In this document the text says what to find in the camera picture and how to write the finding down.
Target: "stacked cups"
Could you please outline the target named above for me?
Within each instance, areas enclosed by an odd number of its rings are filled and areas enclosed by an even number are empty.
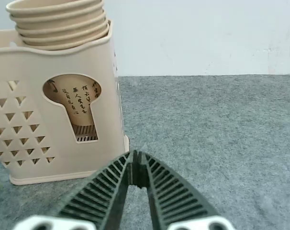
[[[26,46],[61,50],[108,33],[103,4],[103,0],[17,0],[6,10]]]
[[[6,6],[24,45],[41,50],[63,50],[106,36],[109,21],[102,9],[104,0],[16,0]],[[86,89],[83,94],[75,93]],[[90,103],[100,95],[99,84],[76,74],[53,77],[44,85],[44,94],[63,104],[76,136],[96,136]],[[75,112],[72,99],[83,102],[82,112]],[[79,130],[91,133],[80,133]]]

